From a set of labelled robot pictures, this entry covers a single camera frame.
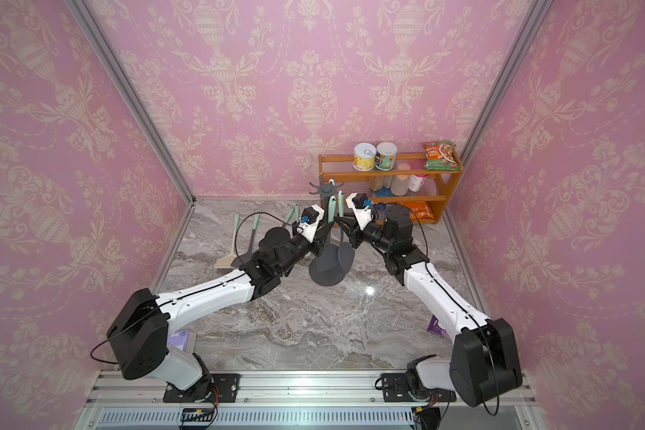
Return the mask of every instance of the wallpaper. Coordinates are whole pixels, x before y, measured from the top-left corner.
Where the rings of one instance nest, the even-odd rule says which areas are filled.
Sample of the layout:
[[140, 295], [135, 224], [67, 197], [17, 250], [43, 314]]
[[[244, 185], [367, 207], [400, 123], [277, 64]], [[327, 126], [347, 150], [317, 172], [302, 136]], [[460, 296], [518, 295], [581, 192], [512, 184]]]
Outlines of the wallpaper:
[[0, 0], [0, 429], [71, 428], [185, 211], [64, 2]]
[[89, 0], [198, 196], [307, 195], [318, 154], [451, 139], [530, 0]]
[[555, 1], [450, 207], [549, 428], [645, 429], [645, 1]]

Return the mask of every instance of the wooden shelf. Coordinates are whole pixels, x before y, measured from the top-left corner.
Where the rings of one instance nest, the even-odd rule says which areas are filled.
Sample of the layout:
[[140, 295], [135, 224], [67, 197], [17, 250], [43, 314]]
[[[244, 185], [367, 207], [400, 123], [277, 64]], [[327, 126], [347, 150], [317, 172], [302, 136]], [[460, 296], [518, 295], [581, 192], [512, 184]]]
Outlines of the wooden shelf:
[[[422, 224], [432, 224], [439, 220], [444, 208], [449, 202], [456, 184], [458, 183], [464, 165], [455, 155], [460, 169], [454, 170], [427, 170], [425, 164], [425, 153], [403, 153], [397, 155], [395, 168], [389, 171], [373, 169], [367, 172], [357, 171], [353, 167], [353, 156], [318, 156], [320, 176], [324, 182], [333, 179], [339, 183], [344, 182], [342, 192], [344, 195], [351, 193], [367, 193], [370, 200], [375, 203], [388, 202], [428, 202], [433, 210], [435, 219], [421, 219]], [[409, 170], [398, 170], [399, 164], [407, 164]], [[396, 176], [396, 175], [427, 175], [421, 189], [414, 193], [409, 191], [405, 195], [392, 195], [388, 189], [371, 191], [368, 181], [373, 176]]]

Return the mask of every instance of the green snack bag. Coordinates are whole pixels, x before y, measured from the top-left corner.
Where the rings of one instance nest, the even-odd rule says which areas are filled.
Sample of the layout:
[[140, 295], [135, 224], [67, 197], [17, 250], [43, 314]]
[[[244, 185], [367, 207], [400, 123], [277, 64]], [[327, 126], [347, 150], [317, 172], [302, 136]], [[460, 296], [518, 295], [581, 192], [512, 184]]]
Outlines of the green snack bag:
[[454, 156], [456, 151], [454, 143], [440, 140], [439, 142], [425, 143], [423, 148], [425, 148], [425, 156], [428, 158], [424, 167], [428, 170], [456, 171], [461, 168]]

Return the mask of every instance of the metal vent grille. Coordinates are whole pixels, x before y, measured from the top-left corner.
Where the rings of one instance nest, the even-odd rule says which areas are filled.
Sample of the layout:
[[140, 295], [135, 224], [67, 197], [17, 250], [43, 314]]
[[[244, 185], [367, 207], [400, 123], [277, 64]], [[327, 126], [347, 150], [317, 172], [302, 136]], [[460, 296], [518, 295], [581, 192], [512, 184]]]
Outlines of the metal vent grille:
[[[114, 408], [107, 407], [98, 428], [122, 425], [166, 426], [180, 422], [176, 407]], [[184, 414], [189, 419], [196, 414]], [[203, 420], [186, 422], [202, 425]], [[219, 410], [213, 426], [269, 425], [413, 425], [410, 407], [225, 407]]]

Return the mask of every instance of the marble floor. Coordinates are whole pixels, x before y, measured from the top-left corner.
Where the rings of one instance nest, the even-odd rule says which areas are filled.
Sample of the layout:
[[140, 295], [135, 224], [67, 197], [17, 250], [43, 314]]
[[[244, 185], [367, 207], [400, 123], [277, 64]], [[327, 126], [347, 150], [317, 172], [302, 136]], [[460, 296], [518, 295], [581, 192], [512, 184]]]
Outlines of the marble floor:
[[[222, 276], [213, 268], [229, 253], [234, 212], [241, 218], [264, 211], [284, 218], [292, 201], [198, 202], [161, 291], [179, 290]], [[301, 209], [313, 202], [301, 201]], [[262, 215], [257, 242], [281, 223]], [[252, 222], [239, 232], [237, 249], [248, 247]], [[442, 277], [473, 300], [444, 222], [424, 226], [430, 261]], [[338, 236], [335, 228], [333, 236]], [[415, 243], [424, 247], [420, 230]], [[196, 352], [210, 369], [388, 369], [427, 354], [449, 359], [451, 342], [426, 331], [430, 311], [387, 274], [367, 245], [356, 250], [351, 272], [335, 287], [310, 280], [309, 255], [268, 295], [199, 319]]]

